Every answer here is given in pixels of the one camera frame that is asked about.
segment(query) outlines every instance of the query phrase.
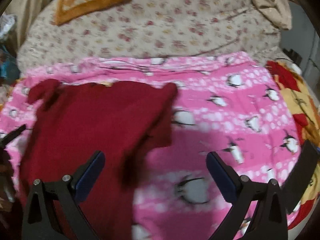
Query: maroon garment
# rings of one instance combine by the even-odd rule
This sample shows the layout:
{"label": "maroon garment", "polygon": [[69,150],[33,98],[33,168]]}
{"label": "maroon garment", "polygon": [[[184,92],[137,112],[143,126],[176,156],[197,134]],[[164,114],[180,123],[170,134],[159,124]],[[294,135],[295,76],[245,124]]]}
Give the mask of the maroon garment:
{"label": "maroon garment", "polygon": [[49,79],[30,90],[43,98],[20,166],[23,205],[34,179],[73,174],[95,150],[106,164],[80,207],[101,239],[131,239],[132,200],[148,151],[171,144],[172,102],[177,88],[117,82],[61,86]]}

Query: blue gripper pad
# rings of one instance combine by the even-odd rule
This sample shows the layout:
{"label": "blue gripper pad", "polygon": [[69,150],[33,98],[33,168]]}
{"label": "blue gripper pad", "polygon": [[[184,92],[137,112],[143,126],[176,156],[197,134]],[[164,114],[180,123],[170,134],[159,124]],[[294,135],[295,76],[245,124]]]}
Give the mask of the blue gripper pad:
{"label": "blue gripper pad", "polygon": [[235,181],[234,182],[230,178],[227,171],[223,168],[222,164],[224,164],[224,166],[227,168],[228,166],[226,166],[221,159],[220,161],[222,162],[221,164],[213,155],[213,153],[208,153],[206,158],[207,169],[209,170],[212,178],[217,184],[225,201],[229,203],[234,203],[237,200],[237,186],[238,186],[236,185],[237,181],[234,180]]}
{"label": "blue gripper pad", "polygon": [[81,165],[77,169],[73,175],[73,183],[71,183],[71,187],[75,191],[73,199],[76,203],[87,199],[104,167],[105,161],[104,153],[96,151],[85,165]]}

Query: pink blanket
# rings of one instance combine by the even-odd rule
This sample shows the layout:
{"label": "pink blanket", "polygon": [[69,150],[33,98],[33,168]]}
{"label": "pink blanket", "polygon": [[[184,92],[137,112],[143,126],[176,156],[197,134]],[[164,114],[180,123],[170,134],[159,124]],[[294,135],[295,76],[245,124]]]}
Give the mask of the pink blanket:
{"label": "pink blanket", "polygon": [[[134,200],[134,239],[207,240],[215,231],[231,205],[224,201],[206,169],[208,152],[216,151],[239,175],[259,182],[276,178],[280,184],[300,154],[294,121],[276,84],[268,70],[244,52],[167,60],[86,58],[78,65],[31,70],[17,84],[1,113],[3,133],[24,123],[32,128],[40,102],[28,105],[28,90],[48,78],[65,85],[117,80],[155,87],[166,82],[177,84],[173,144],[148,154],[148,177],[136,190]],[[24,132],[7,148],[16,184],[29,133]],[[245,231],[253,210],[254,205],[237,237]],[[295,216],[288,216],[288,221]]]}

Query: silver screw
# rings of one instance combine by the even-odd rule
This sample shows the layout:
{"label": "silver screw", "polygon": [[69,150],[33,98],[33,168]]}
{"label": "silver screw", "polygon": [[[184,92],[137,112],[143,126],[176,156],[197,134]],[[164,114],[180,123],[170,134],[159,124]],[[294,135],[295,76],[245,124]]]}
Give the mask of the silver screw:
{"label": "silver screw", "polygon": [[278,181],[276,181],[276,179],[271,179],[270,181],[271,181],[271,184],[274,186],[278,184]]}
{"label": "silver screw", "polygon": [[71,179],[71,176],[70,176],[70,175],[64,175],[64,176],[62,177],[62,180],[65,181],[65,182],[69,181],[70,179]]}
{"label": "silver screw", "polygon": [[240,177],[240,179],[241,179],[241,181],[243,181],[243,182],[248,182],[248,181],[249,181],[249,177],[246,176],[246,175],[242,175],[242,176]]}
{"label": "silver screw", "polygon": [[39,185],[40,184],[40,182],[41,182],[41,180],[39,180],[39,179],[35,179],[34,181],[33,181],[33,185]]}

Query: beige curtain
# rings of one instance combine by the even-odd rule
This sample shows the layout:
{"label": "beige curtain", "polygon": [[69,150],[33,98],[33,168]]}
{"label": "beige curtain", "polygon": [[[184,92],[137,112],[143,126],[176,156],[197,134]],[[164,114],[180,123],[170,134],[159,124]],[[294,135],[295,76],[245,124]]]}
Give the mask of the beige curtain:
{"label": "beige curtain", "polygon": [[23,44],[28,35],[28,30],[41,10],[48,5],[50,0],[12,0],[5,12],[18,17],[16,31],[6,42],[7,49],[13,53]]}
{"label": "beige curtain", "polygon": [[291,29],[291,11],[288,0],[252,0],[254,6],[275,26]]}

